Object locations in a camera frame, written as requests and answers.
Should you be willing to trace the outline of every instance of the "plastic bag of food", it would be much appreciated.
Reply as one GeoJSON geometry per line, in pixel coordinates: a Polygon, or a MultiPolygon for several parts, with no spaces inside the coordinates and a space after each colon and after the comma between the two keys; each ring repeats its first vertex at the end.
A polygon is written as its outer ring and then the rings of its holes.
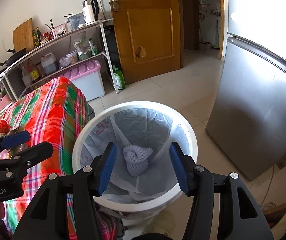
{"type": "Polygon", "coordinates": [[[81,32],[77,36],[77,38],[73,41],[73,46],[77,50],[77,54],[80,56],[82,54],[86,54],[90,49],[89,41],[86,38],[86,32],[81,32]]]}
{"type": "Polygon", "coordinates": [[[71,64],[71,58],[62,57],[60,58],[59,62],[60,62],[60,68],[64,68],[71,64]]]}
{"type": "Polygon", "coordinates": [[[12,127],[4,120],[0,120],[0,133],[7,134],[12,127]]]}
{"type": "Polygon", "coordinates": [[[93,56],[97,55],[97,53],[98,53],[98,46],[96,46],[96,43],[95,43],[94,39],[90,38],[89,39],[89,43],[90,43],[90,46],[91,46],[92,55],[93,56]]]}

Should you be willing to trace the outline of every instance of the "refrigerator door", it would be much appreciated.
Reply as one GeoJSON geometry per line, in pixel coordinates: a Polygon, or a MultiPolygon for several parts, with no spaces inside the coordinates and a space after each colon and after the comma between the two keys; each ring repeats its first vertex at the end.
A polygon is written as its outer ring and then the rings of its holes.
{"type": "Polygon", "coordinates": [[[286,61],[228,38],[206,131],[250,180],[272,167],[286,153],[286,61]]]}
{"type": "Polygon", "coordinates": [[[228,0],[228,33],[286,59],[286,0],[228,0]]]}

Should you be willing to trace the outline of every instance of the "pink storage box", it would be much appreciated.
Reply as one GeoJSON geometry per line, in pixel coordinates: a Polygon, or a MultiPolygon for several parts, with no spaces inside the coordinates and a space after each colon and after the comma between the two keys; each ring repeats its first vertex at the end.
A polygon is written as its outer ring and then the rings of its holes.
{"type": "Polygon", "coordinates": [[[9,103],[11,103],[11,99],[9,95],[6,94],[4,97],[0,98],[0,110],[6,107],[9,103]]]}
{"type": "Polygon", "coordinates": [[[53,33],[53,37],[54,38],[57,38],[65,33],[68,33],[68,29],[67,29],[67,26],[66,26],[66,23],[63,23],[59,26],[56,26],[53,30],[52,30],[52,33],[53,33]]]}
{"type": "Polygon", "coordinates": [[[86,101],[90,101],[105,95],[100,69],[100,63],[97,60],[92,60],[86,64],[67,70],[59,76],[68,78],[82,91],[86,97],[86,101]]]}

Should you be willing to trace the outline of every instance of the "electric kettle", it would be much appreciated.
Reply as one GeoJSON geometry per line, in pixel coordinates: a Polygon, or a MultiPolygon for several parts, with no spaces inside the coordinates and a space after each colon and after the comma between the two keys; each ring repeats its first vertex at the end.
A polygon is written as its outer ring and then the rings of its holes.
{"type": "Polygon", "coordinates": [[[85,0],[83,2],[83,16],[85,24],[99,20],[98,0],[85,0]]]}

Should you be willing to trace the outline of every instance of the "frying pan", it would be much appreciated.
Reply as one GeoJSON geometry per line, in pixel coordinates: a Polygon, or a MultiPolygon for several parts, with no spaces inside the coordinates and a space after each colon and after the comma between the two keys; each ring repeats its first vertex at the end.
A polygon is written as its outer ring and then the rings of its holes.
{"type": "Polygon", "coordinates": [[[14,62],[18,61],[20,58],[22,58],[26,54],[26,48],[21,49],[18,52],[15,52],[15,49],[9,49],[7,52],[14,52],[14,54],[9,57],[7,60],[5,60],[5,64],[9,67],[11,66],[14,62]]]}

